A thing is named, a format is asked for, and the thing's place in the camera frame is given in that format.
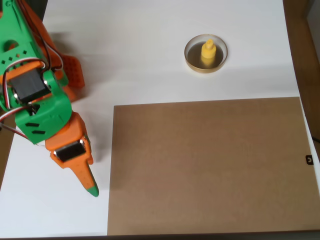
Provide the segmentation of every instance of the green robot part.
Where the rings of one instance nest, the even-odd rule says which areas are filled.
[[[31,109],[22,110],[15,115],[15,123],[22,132],[33,143],[44,141],[69,121],[72,114],[72,107],[68,96],[64,93],[51,71],[43,74],[52,96],[46,97],[33,103],[36,112]]]
[[[7,66],[17,60],[45,56],[37,45],[16,0],[2,0],[3,15],[0,18],[0,75]]]
[[[14,61],[28,57],[45,59],[45,56],[36,43],[17,1],[3,0],[0,3],[3,11],[3,16],[0,18],[0,75],[2,75]],[[33,103],[34,111],[25,109],[15,115],[16,125],[34,144],[52,137],[71,117],[70,100],[60,86],[68,84],[64,72],[63,78],[59,81],[60,83],[51,70],[44,72],[43,82],[50,90],[51,96]],[[8,89],[8,95],[12,108],[24,105],[19,101],[19,96],[15,96],[12,88]],[[2,94],[0,94],[0,107],[8,111]]]

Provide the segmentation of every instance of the white wire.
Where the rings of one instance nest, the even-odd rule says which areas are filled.
[[[12,109],[10,111],[7,111],[5,114],[0,116],[0,122],[2,122],[5,118],[10,116],[11,114],[17,113],[17,112],[19,112],[19,111],[21,111],[23,109],[26,109],[26,107],[25,106],[20,106],[20,107]]]
[[[38,58],[38,57],[25,57],[25,58],[20,58],[20,59],[18,59],[18,60],[16,60],[16,61],[10,63],[10,64],[6,67],[3,75],[5,75],[6,72],[7,72],[7,70],[9,70],[10,68],[14,67],[15,65],[17,65],[17,64],[19,64],[19,63],[26,62],[26,61],[30,61],[30,60],[39,60],[39,61],[41,61],[41,62],[43,63],[43,65],[44,65],[44,66],[42,67],[43,69],[44,69],[44,68],[46,67],[46,65],[47,65],[45,61],[43,61],[42,59],[40,59],[40,58]],[[8,94],[7,79],[4,79],[4,81],[2,81],[2,84],[4,84],[4,89],[5,89],[5,91],[6,91],[6,92],[3,92],[3,95],[5,95],[6,100],[7,100],[7,103],[8,103],[8,104],[6,105],[6,108],[10,109],[10,99],[9,99],[9,94]]]

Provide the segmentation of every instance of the hole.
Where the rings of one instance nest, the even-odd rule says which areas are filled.
[[[46,131],[33,130],[32,133],[33,133],[33,134],[45,134]]]
[[[39,108],[40,108],[40,105],[39,105],[39,104],[34,104],[34,105],[32,105],[32,106],[33,106],[33,109],[28,108],[28,109],[26,110],[26,111],[28,112],[29,116],[35,115],[35,114],[38,112]]]
[[[25,124],[27,127],[39,127],[39,123],[27,122]]]

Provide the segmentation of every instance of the cable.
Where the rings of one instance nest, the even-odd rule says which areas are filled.
[[[22,110],[24,110],[24,109],[28,109],[28,108],[30,108],[29,105],[27,105],[27,106],[20,106],[20,107],[17,107],[17,108],[12,109],[12,110],[10,110],[10,111],[7,111],[5,114],[3,114],[3,115],[0,116],[0,123],[2,123],[2,121],[5,120],[7,117],[9,117],[9,116],[11,116],[11,115],[13,115],[13,114],[16,114],[17,112],[22,111]]]
[[[32,31],[32,32],[37,38],[40,38],[40,36],[38,34],[36,34],[34,31]],[[44,42],[45,42],[46,46],[59,57],[60,62],[61,62],[61,66],[60,67],[54,66],[52,68],[54,70],[62,70],[62,69],[64,69],[64,60],[63,60],[61,54],[56,49],[54,49],[52,46],[50,46],[49,43],[47,43],[46,41],[44,41]]]
[[[316,138],[316,137],[314,137],[314,136],[311,136],[312,137],[312,140],[313,141],[315,141],[315,142],[317,142],[317,143],[320,143],[320,139],[319,138]]]
[[[2,77],[2,92],[3,92],[3,97],[4,97],[4,104],[5,104],[5,107],[7,109],[10,109],[10,100],[9,100],[9,94],[8,94],[8,84],[7,84],[7,80],[6,80],[6,77],[7,77],[7,72],[9,71],[10,68],[14,67],[15,65],[17,64],[20,64],[20,63],[23,63],[23,62],[34,62],[34,61],[41,61],[43,63],[43,67],[42,68],[45,68],[46,67],[46,63],[38,58],[38,57],[25,57],[25,58],[22,58],[22,59],[19,59],[17,61],[14,61],[12,63],[10,63],[6,69],[4,70],[4,73],[3,73],[3,77]]]
[[[36,31],[37,31],[37,33],[38,33],[38,34],[37,34],[34,30],[31,29],[32,32],[33,32],[33,34],[42,41],[42,43],[44,44],[44,47],[45,47],[45,48],[46,48],[46,47],[49,48],[49,49],[50,49],[51,51],[53,51],[53,52],[59,57],[59,59],[60,59],[61,66],[58,67],[58,68],[57,68],[57,67],[52,67],[51,57],[49,56],[49,51],[48,51],[48,49],[46,49],[46,53],[47,53],[48,57],[50,58],[50,63],[49,63],[48,69],[62,70],[62,69],[64,68],[64,61],[63,61],[63,58],[62,58],[61,54],[60,54],[56,49],[54,49],[52,46],[50,46],[50,45],[44,40],[44,38],[41,36],[39,30],[37,29],[36,25],[33,23],[30,15],[29,15],[29,13],[28,13],[28,11],[27,11],[27,9],[26,9],[26,7],[25,7],[25,5],[24,5],[23,3],[22,3],[22,6],[23,6],[24,11],[26,12],[26,14],[27,14],[28,17],[29,17],[30,22],[33,24],[33,27],[36,29]]]
[[[47,71],[47,70],[51,70],[51,68],[52,68],[51,57],[50,57],[50,53],[49,53],[48,47],[47,47],[47,45],[46,45],[46,41],[45,41],[44,38],[42,37],[42,35],[41,35],[40,31],[38,30],[37,26],[35,25],[35,23],[32,21],[30,15],[29,15],[29,12],[28,12],[27,9],[26,9],[25,4],[24,4],[21,0],[17,0],[17,2],[18,2],[18,4],[19,4],[20,8],[23,8],[23,9],[24,9],[25,14],[26,14],[26,15],[28,16],[28,18],[29,18],[29,22],[33,25],[33,28],[36,30],[36,32],[37,32],[38,36],[40,37],[41,42],[42,42],[42,44],[43,44],[43,46],[44,46],[44,49],[45,49],[45,52],[46,52],[46,55],[47,55],[47,60],[48,60],[48,66],[47,66],[47,69],[44,70],[44,72]]]
[[[15,134],[18,134],[19,136],[24,137],[25,139],[28,139],[28,137],[22,131],[19,131],[19,130],[13,128],[13,127],[7,126],[7,125],[5,125],[5,124],[3,124],[1,122],[0,122],[0,127],[4,128],[6,130],[9,130],[9,131],[11,131],[11,132],[13,132]]]

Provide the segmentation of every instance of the orange robot part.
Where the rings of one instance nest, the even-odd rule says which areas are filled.
[[[89,167],[93,164],[93,158],[86,126],[77,112],[72,113],[69,122],[58,133],[45,141],[45,147],[50,151],[50,157],[61,168],[70,168],[74,172],[89,193],[95,197],[99,195],[96,181]]]

